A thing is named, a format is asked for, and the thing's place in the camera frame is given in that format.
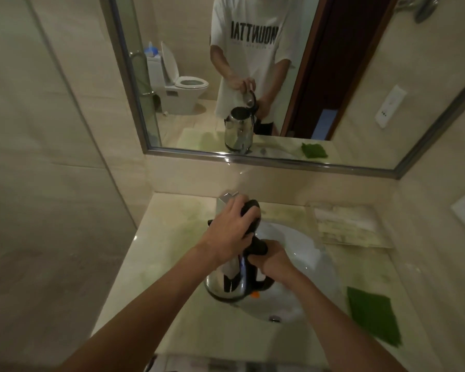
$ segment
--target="green rag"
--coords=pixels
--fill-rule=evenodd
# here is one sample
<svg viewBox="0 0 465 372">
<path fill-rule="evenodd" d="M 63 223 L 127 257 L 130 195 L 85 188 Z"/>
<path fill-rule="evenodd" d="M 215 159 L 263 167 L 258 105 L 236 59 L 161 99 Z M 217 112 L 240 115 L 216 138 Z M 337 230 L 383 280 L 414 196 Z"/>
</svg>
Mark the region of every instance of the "green rag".
<svg viewBox="0 0 465 372">
<path fill-rule="evenodd" d="M 347 296 L 353 321 L 391 346 L 401 344 L 401 333 L 388 297 L 353 287 L 347 287 Z"/>
<path fill-rule="evenodd" d="M 327 158 L 328 155 L 319 143 L 302 143 L 301 150 L 307 158 Z"/>
</svg>

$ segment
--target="stainless steel kettle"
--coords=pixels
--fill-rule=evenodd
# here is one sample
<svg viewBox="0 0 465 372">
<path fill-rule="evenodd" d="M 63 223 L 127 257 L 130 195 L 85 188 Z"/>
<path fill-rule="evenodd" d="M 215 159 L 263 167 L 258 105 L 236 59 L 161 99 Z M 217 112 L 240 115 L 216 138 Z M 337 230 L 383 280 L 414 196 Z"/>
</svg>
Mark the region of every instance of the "stainless steel kettle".
<svg viewBox="0 0 465 372">
<path fill-rule="evenodd" d="M 256 200 L 250 200 L 243 206 L 241 216 L 246 214 L 252 206 L 260 207 Z M 246 234 L 255 232 L 260 220 L 260 218 L 254 220 Z M 263 281 L 257 281 L 257 268 L 248 261 L 250 254 L 266 255 L 267 244 L 254 236 L 251 244 L 241 255 L 236 256 L 207 276 L 204 282 L 205 288 L 214 299 L 225 303 L 235 303 L 254 291 L 265 291 L 273 285 L 274 280 L 269 277 L 265 277 Z"/>
<path fill-rule="evenodd" d="M 253 91 L 243 94 L 245 107 L 235 107 L 225 119 L 224 142 L 234 152 L 246 154 L 253 144 L 253 134 L 261 120 L 255 118 L 258 111 L 257 99 Z"/>
</svg>

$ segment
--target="white t-shirt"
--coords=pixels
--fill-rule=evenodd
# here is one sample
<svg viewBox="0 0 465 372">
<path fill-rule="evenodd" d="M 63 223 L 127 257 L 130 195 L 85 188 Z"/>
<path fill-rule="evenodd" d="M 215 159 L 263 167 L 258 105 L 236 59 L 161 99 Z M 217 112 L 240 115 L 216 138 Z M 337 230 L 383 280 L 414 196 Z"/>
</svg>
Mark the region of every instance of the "white t-shirt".
<svg viewBox="0 0 465 372">
<path fill-rule="evenodd" d="M 292 61 L 296 54 L 301 1 L 214 1 L 210 44 L 223 50 L 235 74 L 255 79 L 257 98 L 269 90 L 274 64 L 283 59 Z M 215 114 L 227 118 L 236 106 L 244 106 L 242 94 L 222 78 Z M 270 116 L 262 120 L 270 122 Z"/>
</svg>

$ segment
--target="sink drain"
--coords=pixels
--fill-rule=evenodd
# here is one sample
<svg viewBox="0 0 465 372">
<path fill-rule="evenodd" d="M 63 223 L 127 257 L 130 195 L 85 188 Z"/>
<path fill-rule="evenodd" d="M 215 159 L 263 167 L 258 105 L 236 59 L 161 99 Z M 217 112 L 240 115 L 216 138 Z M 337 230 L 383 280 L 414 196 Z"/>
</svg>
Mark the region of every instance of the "sink drain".
<svg viewBox="0 0 465 372">
<path fill-rule="evenodd" d="M 270 322 L 280 322 L 281 318 L 279 316 L 269 316 L 269 321 Z"/>
</svg>

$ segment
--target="mirror frame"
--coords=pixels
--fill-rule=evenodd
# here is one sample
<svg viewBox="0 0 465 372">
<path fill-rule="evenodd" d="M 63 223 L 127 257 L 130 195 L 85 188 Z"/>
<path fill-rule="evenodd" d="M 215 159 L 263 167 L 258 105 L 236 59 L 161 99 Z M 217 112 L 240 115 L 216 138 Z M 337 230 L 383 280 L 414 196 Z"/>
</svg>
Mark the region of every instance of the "mirror frame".
<svg viewBox="0 0 465 372">
<path fill-rule="evenodd" d="M 185 158 L 212 162 L 237 163 L 251 166 L 272 168 L 303 169 L 308 171 L 326 172 L 331 174 L 346 174 L 360 176 L 386 177 L 401 179 L 420 157 L 437 141 L 450 125 L 465 111 L 465 87 L 453 99 L 449 106 L 440 114 L 425 134 L 410 149 L 404 158 L 393 169 L 354 167 L 345 165 L 330 165 L 320 162 L 297 161 L 289 159 L 258 158 L 227 153 L 209 153 L 196 150 L 184 150 L 151 146 L 146 131 L 145 120 L 138 98 L 138 87 L 133 72 L 129 51 L 126 46 L 122 23 L 115 0 L 99 0 L 105 18 L 106 27 L 117 59 L 119 72 L 124 84 L 129 107 L 144 154 L 171 158 Z"/>
</svg>

